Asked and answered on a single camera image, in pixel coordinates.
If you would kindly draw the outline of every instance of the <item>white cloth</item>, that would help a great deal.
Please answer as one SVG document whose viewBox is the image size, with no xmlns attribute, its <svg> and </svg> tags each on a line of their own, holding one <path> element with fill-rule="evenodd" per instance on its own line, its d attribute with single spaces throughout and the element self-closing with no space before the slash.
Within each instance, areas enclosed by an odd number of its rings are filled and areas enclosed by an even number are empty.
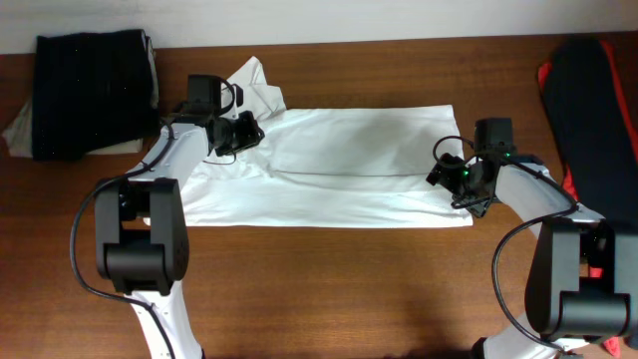
<svg viewBox="0 0 638 359">
<path fill-rule="evenodd" d="M 238 111 L 253 111 L 266 137 L 232 166 L 194 169 L 181 190 L 187 225 L 472 224 L 467 211 L 450 207 L 447 190 L 426 182 L 435 141 L 459 134 L 452 106 L 286 111 L 256 58 L 229 82 L 244 90 Z M 455 141 L 440 151 L 463 155 Z"/>
<path fill-rule="evenodd" d="M 153 77 L 153 92 L 151 94 L 151 107 L 156 109 L 160 100 L 160 87 L 158 85 L 158 73 L 156 72 L 156 63 L 154 57 L 153 45 L 147 43 L 144 34 L 142 42 L 145 47 L 148 44 L 147 54 L 149 55 L 149 63 L 151 64 L 151 74 Z M 16 119 L 2 132 L 2 137 L 7 143 L 9 155 L 19 158 L 33 158 L 31 150 L 31 124 L 33 123 L 33 112 L 31 98 L 20 110 Z M 118 154 L 135 154 L 142 150 L 142 139 L 132 140 L 121 144 L 105 147 L 103 149 L 93 150 L 87 155 L 118 155 Z"/>
</svg>

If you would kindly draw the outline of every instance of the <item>folded garment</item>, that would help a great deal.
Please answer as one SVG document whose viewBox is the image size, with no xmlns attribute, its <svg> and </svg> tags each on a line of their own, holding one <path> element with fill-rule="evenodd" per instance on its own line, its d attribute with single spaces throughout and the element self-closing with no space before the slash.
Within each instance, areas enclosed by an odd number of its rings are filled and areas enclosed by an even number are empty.
<svg viewBox="0 0 638 359">
<path fill-rule="evenodd" d="M 447 190 L 425 181 L 435 141 L 459 134 L 452 106 L 286 111 L 255 58 L 229 82 L 244 89 L 238 111 L 253 111 L 266 137 L 232 166 L 195 168 L 181 190 L 188 225 L 472 224 Z M 463 156 L 460 142 L 440 151 Z"/>
<path fill-rule="evenodd" d="M 149 40 L 143 30 L 38 37 L 34 160 L 76 160 L 157 133 Z"/>
<path fill-rule="evenodd" d="M 153 44 L 144 31 L 138 32 L 140 35 L 140 44 L 145 50 L 146 59 L 149 62 L 151 76 L 153 81 L 153 90 L 150 97 L 150 105 L 152 109 L 158 108 L 160 99 L 160 90 L 158 85 L 158 74 L 155 66 L 155 55 Z M 33 158 L 32 151 L 32 125 L 33 125 L 33 105 L 31 97 L 27 100 L 16 119 L 2 133 L 9 155 L 12 157 Z M 88 152 L 88 155 L 117 155 L 132 154 L 142 150 L 142 139 L 126 141 L 120 144 L 107 146 Z"/>
</svg>

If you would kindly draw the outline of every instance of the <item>wooden table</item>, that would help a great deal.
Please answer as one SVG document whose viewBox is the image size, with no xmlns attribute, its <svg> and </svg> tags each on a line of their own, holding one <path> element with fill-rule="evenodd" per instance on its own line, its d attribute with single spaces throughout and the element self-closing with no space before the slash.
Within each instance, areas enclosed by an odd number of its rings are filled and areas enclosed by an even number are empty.
<svg viewBox="0 0 638 359">
<path fill-rule="evenodd" d="M 617 49 L 632 118 L 638 119 L 638 33 L 601 35 Z M 511 117 L 522 153 L 562 176 L 538 96 L 538 65 L 565 37 L 494 37 L 355 44 L 158 50 L 163 112 L 185 99 L 186 76 L 229 76 L 250 56 L 281 87 L 288 108 L 392 108 L 452 104 L 461 134 L 480 118 Z M 33 57 L 0 57 L 0 128 L 30 92 Z M 69 230 L 100 178 L 143 154 L 76 163 L 0 158 L 0 354 L 5 358 L 146 358 L 132 309 L 83 291 L 69 264 Z M 519 219 L 495 205 L 456 229 L 190 228 L 184 281 L 190 323 L 213 358 L 381 358 L 418 350 L 465 357 L 507 325 L 489 264 Z M 94 218 L 80 229 L 87 279 L 95 267 Z M 504 294 L 522 310 L 534 240 L 516 238 L 501 261 Z M 594 346 L 589 358 L 608 357 Z M 624 358 L 638 352 L 624 349 Z"/>
</svg>

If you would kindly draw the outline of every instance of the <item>camera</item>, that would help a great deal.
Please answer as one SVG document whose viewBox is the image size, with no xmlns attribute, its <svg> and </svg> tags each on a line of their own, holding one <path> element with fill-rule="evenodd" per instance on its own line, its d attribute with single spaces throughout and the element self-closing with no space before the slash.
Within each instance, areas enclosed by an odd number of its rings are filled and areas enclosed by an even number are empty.
<svg viewBox="0 0 638 359">
<path fill-rule="evenodd" d="M 228 91 L 231 101 L 221 104 L 221 94 Z M 243 105 L 243 91 L 239 86 L 213 75 L 188 76 L 188 100 L 180 103 L 170 114 L 175 123 L 194 124 L 206 129 L 208 151 L 218 157 L 236 155 L 253 148 L 264 139 L 252 112 L 228 114 L 235 106 Z"/>
<path fill-rule="evenodd" d="M 473 216 L 481 218 L 487 209 L 498 201 L 495 197 L 496 177 L 503 165 L 502 158 L 509 158 L 516 154 L 513 144 L 511 119 L 483 119 L 476 122 L 475 140 L 470 142 L 458 136 L 449 136 L 443 140 L 457 139 L 471 144 L 477 158 L 474 164 L 464 161 L 460 157 L 443 154 L 426 181 L 431 185 L 440 184 L 452 193 L 452 208 L 467 209 Z M 536 158 L 520 157 L 519 160 L 535 163 Z"/>
</svg>

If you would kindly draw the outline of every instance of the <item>black folded clothing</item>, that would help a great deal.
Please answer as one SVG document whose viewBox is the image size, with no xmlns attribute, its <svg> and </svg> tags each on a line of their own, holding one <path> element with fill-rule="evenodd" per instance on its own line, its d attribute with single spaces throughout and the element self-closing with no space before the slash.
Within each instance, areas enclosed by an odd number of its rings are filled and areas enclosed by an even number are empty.
<svg viewBox="0 0 638 359">
<path fill-rule="evenodd" d="M 143 30 L 38 37 L 33 159 L 76 160 L 158 131 Z"/>
</svg>

